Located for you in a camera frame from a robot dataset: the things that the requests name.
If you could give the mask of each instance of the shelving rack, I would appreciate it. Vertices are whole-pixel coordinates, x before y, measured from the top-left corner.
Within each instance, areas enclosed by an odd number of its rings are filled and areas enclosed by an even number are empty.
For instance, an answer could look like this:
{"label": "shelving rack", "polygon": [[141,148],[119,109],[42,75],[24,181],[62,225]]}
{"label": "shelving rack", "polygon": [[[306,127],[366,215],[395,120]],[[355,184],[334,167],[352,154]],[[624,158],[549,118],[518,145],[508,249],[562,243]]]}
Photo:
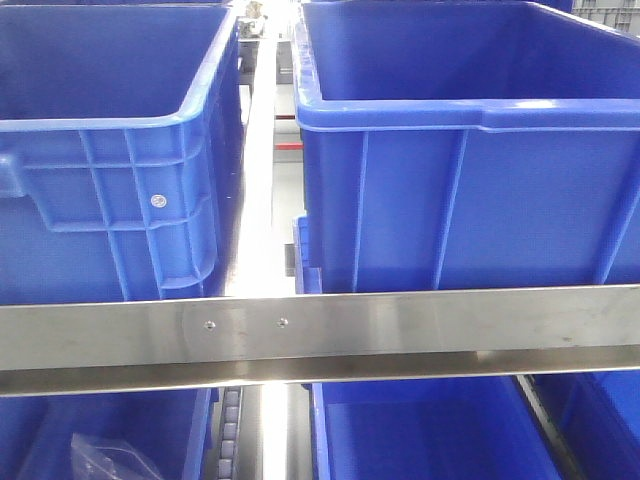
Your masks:
{"label": "shelving rack", "polygon": [[270,231],[276,49],[261,40],[229,296],[0,307],[0,395],[640,368],[640,285],[294,295]]}

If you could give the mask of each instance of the plastic bag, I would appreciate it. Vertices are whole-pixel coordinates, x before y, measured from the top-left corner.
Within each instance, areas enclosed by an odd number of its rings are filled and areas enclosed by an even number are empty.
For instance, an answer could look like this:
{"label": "plastic bag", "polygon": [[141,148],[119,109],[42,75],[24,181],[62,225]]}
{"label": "plastic bag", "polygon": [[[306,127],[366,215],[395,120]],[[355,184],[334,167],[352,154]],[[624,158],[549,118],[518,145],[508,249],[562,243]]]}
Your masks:
{"label": "plastic bag", "polygon": [[124,440],[74,433],[71,464],[74,480],[164,480],[153,462]]}

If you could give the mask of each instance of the white floor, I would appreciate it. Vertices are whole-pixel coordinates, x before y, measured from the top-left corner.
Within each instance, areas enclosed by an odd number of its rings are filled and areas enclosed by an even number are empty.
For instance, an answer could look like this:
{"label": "white floor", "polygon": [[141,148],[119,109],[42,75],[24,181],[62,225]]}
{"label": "white floor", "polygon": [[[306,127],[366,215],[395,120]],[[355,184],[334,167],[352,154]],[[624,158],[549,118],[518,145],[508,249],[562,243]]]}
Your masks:
{"label": "white floor", "polygon": [[[276,114],[293,114],[293,86],[278,85]],[[277,120],[275,142],[300,141],[295,120]],[[304,214],[302,151],[276,151],[273,165],[273,229],[282,243],[293,242],[293,221]]]}

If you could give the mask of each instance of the crate handle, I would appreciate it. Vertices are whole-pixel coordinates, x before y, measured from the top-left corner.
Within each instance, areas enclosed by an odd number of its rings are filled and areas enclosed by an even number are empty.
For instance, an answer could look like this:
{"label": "crate handle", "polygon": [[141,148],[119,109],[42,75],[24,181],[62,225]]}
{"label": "crate handle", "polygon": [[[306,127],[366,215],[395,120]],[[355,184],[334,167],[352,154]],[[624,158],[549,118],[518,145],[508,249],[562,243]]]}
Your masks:
{"label": "crate handle", "polygon": [[20,161],[12,153],[0,153],[0,198],[27,195]]}

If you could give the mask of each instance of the crate rim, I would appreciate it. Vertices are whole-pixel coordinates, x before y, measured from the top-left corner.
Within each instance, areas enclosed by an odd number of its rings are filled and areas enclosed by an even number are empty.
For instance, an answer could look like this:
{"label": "crate rim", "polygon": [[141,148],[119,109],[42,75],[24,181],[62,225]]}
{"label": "crate rim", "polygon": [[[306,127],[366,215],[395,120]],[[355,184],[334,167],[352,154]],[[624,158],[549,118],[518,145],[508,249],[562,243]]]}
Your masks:
{"label": "crate rim", "polygon": [[202,113],[207,101],[207,92],[213,83],[228,40],[236,27],[236,17],[231,8],[221,4],[154,4],[154,5],[0,5],[0,9],[53,9],[53,10],[122,10],[122,9],[222,9],[225,16],[202,57],[191,84],[177,111],[151,117],[91,117],[91,118],[44,118],[44,119],[0,119],[0,132],[33,132],[58,130],[129,130],[168,127],[184,123]]}
{"label": "crate rim", "polygon": [[[337,8],[346,3],[380,3],[379,0],[314,2],[312,8]],[[395,4],[415,5],[411,0]],[[447,5],[469,5],[469,0]],[[429,3],[438,8],[444,2]],[[534,2],[487,0],[482,4],[511,5],[538,10],[543,15],[578,23],[596,34],[618,41],[640,41],[631,35],[575,17]],[[297,7],[292,36],[294,97],[300,127],[317,132],[385,130],[460,130],[475,128],[488,132],[516,131],[631,131],[640,130],[640,99],[473,99],[473,100],[325,100],[313,46],[301,4]],[[371,115],[376,115],[375,124]]]}

